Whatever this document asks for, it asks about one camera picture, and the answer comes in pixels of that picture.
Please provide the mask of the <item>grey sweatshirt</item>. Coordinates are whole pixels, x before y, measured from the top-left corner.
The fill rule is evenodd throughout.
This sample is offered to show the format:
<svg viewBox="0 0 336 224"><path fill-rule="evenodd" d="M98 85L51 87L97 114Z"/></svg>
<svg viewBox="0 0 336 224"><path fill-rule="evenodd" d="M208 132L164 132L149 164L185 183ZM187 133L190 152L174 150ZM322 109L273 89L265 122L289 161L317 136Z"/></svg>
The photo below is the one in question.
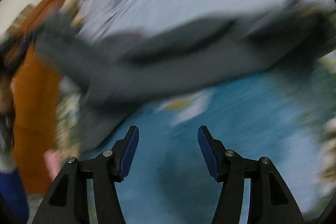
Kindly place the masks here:
<svg viewBox="0 0 336 224"><path fill-rule="evenodd" d="M316 6L209 16L154 36L132 32L90 45L60 11L37 28L36 52L81 90L80 143L99 146L136 108L263 72L295 52L335 46L334 14Z"/></svg>

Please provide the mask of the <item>teal floral blanket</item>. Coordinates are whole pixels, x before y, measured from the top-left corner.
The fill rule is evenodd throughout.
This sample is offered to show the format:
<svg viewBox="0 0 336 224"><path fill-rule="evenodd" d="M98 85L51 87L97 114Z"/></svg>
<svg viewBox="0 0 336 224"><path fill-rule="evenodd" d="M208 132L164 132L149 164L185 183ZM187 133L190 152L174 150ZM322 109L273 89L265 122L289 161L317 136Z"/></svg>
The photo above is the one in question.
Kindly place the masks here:
<svg viewBox="0 0 336 224"><path fill-rule="evenodd" d="M139 145L130 174L117 184L127 223L210 223L220 184L210 177L197 142L206 125L243 157L268 156L303 216L314 219L335 192L335 58L295 56L262 74L140 108L100 146L82 152L79 95L59 105L57 144L63 159L90 159L131 125Z"/></svg>

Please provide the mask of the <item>orange wooden bed frame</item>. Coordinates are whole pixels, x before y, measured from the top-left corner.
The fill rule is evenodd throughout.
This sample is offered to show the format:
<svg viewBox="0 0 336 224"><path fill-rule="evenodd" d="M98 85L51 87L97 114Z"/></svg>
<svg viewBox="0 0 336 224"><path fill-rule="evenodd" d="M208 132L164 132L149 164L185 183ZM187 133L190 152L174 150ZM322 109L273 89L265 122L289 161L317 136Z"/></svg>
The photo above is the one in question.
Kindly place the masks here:
<svg viewBox="0 0 336 224"><path fill-rule="evenodd" d="M43 155L54 147L60 80L57 71L35 53L34 44L12 80L12 155L28 195L43 196L52 183Z"/></svg>

